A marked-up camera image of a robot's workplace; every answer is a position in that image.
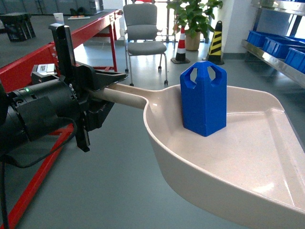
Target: black cable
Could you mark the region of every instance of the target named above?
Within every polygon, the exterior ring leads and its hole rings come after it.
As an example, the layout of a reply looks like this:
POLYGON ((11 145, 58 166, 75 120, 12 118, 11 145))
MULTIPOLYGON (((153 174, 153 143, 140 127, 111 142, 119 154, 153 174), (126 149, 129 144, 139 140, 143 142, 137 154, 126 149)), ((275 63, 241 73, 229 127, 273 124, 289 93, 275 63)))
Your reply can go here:
POLYGON ((18 167, 18 168, 29 168, 35 164, 37 164, 38 162, 40 162, 41 160, 45 159, 46 157, 48 157, 49 155, 53 154, 56 150, 58 150, 59 148, 61 148, 63 145, 65 145, 66 143, 68 143, 69 141, 71 141, 74 136, 76 135, 77 132, 77 125, 75 123, 75 121, 71 118, 67 118, 67 117, 59 117, 60 119, 64 120, 64 121, 69 121, 69 123, 73 123, 73 131, 72 133, 69 135, 69 137, 63 141, 58 147, 56 147, 55 149, 53 149, 52 151, 50 151, 49 153, 47 153, 46 155, 39 157, 37 160, 27 164, 27 165, 22 165, 19 162, 17 162, 13 157, 4 154, 1 157, 1 161, 4 161, 12 166, 18 167))
POLYGON ((5 197, 5 163, 1 161, 0 165, 0 197, 1 197, 1 211, 2 211, 2 220, 3 220, 3 227, 4 229, 9 229, 9 218, 8 218, 8 211, 6 207, 6 197, 5 197))

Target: red table leg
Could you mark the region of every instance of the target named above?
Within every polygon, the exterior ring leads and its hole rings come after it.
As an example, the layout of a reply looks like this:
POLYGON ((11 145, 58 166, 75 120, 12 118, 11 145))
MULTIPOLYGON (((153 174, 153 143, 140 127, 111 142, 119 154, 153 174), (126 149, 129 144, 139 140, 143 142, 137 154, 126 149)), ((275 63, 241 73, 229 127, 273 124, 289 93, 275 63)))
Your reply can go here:
MULTIPOLYGON (((113 32, 112 23, 110 23, 108 28, 109 28, 109 33, 98 33, 98 34, 95 35, 95 37, 110 37, 113 67, 110 67, 109 69, 110 70, 114 70, 115 72, 117 72, 118 69, 117 69, 117 65, 116 65, 115 45, 114 45, 114 32, 113 32)), ((95 66, 94 68, 95 69, 105 69, 106 67, 95 66)))
MULTIPOLYGON (((73 127, 70 124, 67 128, 63 128, 60 130, 55 131, 52 135, 60 135, 60 137, 55 142, 53 149, 58 147, 63 141, 65 141, 69 135, 72 133, 73 127)), ((61 148, 56 150, 53 154, 48 156, 34 175, 31 182, 26 187, 23 194, 20 196, 19 200, 17 201, 16 205, 12 209, 9 214, 9 224, 10 228, 13 229, 16 227, 17 223, 19 222, 20 218, 22 217, 24 211, 28 207, 30 201, 33 199, 34 195, 36 194, 39 186, 41 185, 42 181, 46 177, 48 171, 52 167, 54 161, 56 160, 57 156, 59 155, 61 148)))

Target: gray chair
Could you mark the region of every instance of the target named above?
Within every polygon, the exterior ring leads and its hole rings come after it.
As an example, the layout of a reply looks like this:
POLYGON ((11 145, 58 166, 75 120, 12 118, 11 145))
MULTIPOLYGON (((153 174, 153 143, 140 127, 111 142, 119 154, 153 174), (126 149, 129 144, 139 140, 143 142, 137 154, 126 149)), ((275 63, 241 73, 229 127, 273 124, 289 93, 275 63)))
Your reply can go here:
POLYGON ((162 55, 165 58, 165 81, 167 80, 167 60, 166 60, 166 46, 162 42, 155 41, 157 36, 157 7, 153 4, 130 4, 123 8, 125 22, 127 26, 128 39, 125 40, 125 57, 126 57, 126 73, 128 70, 127 54, 129 57, 130 66, 130 85, 133 86, 132 81, 132 63, 131 56, 141 55, 157 55, 160 54, 160 64, 158 70, 161 71, 162 55))

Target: blue hexagonal block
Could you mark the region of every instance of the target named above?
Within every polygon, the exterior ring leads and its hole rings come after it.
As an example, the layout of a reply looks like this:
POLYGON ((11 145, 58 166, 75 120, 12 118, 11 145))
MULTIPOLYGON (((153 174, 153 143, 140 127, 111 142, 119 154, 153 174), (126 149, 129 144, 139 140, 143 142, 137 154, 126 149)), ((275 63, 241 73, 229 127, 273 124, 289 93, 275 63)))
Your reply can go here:
POLYGON ((180 85, 185 128, 208 136, 226 127, 227 73, 224 69, 209 61, 197 62, 181 74, 180 85), (215 71, 213 80, 208 67, 215 71), (197 77, 193 82, 194 69, 197 77))

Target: chair leg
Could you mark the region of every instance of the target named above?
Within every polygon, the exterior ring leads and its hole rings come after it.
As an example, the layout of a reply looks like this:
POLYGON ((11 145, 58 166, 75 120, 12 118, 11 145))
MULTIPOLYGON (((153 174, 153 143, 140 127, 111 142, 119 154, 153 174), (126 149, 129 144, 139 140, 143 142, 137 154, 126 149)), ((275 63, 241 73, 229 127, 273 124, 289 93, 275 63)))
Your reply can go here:
POLYGON ((167 80, 167 59, 166 59, 166 54, 163 53, 163 55, 164 55, 164 59, 165 59, 165 81, 164 81, 164 85, 168 85, 168 80, 167 80))
POLYGON ((126 45, 125 45, 125 60, 126 60, 126 69, 125 69, 125 73, 128 73, 127 52, 128 52, 128 50, 127 50, 127 47, 126 47, 126 45))
POLYGON ((131 81, 131 83, 129 85, 133 86, 133 81, 132 81, 132 61, 130 59, 130 55, 128 55, 128 57, 129 57, 130 81, 131 81))
POLYGON ((161 57, 160 57, 160 64, 159 64, 159 67, 158 67, 158 71, 161 71, 161 70, 162 70, 161 61, 162 61, 162 54, 161 54, 161 57))

